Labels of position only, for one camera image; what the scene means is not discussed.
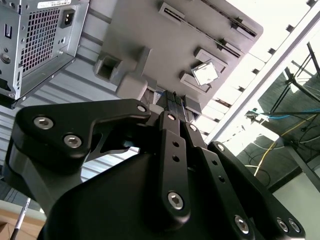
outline blue cable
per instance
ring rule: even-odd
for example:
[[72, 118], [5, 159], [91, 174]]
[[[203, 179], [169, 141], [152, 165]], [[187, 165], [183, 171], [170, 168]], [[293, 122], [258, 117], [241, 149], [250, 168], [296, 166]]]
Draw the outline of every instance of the blue cable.
[[[320, 108], [305, 110], [305, 111], [302, 111], [302, 112], [316, 112], [316, 111], [319, 111], [319, 110], [320, 110]], [[254, 110], [251, 110], [251, 112], [254, 112], [254, 113], [259, 114], [259, 115], [264, 115], [261, 112], [256, 112]], [[287, 117], [292, 117], [292, 115], [284, 115], [284, 116], [268, 116], [268, 115], [264, 115], [264, 116], [268, 117], [269, 119], [285, 119]]]

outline power supply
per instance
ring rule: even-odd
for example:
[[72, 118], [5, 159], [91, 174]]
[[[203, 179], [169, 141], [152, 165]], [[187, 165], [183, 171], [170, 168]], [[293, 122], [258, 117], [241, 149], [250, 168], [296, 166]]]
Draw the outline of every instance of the power supply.
[[74, 62], [89, 1], [0, 0], [0, 105], [14, 108]]

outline power socket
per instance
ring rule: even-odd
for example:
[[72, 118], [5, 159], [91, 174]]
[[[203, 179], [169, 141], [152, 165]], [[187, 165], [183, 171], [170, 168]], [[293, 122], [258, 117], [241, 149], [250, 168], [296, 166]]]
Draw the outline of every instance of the power socket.
[[72, 23], [73, 23], [73, 20], [74, 20], [74, 16], [75, 16], [75, 12], [76, 11], [73, 10], [73, 9], [65, 10], [63, 12], [60, 28], [65, 29], [65, 28], [68, 28], [68, 27], [72, 26]]

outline metal mesh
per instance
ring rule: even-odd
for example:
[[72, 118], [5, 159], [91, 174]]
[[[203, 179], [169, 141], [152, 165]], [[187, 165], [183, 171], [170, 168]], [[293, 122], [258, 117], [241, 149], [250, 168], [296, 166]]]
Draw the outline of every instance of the metal mesh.
[[23, 72], [52, 58], [59, 13], [55, 8], [30, 14], [25, 48], [21, 52]]

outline black metal arm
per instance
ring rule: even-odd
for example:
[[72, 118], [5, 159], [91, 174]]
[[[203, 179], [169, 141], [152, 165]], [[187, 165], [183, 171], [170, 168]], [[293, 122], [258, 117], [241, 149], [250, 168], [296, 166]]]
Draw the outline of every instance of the black metal arm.
[[[84, 162], [129, 147], [139, 154], [81, 182]], [[3, 175], [44, 209], [40, 240], [305, 238], [225, 146], [133, 99], [23, 108]]]

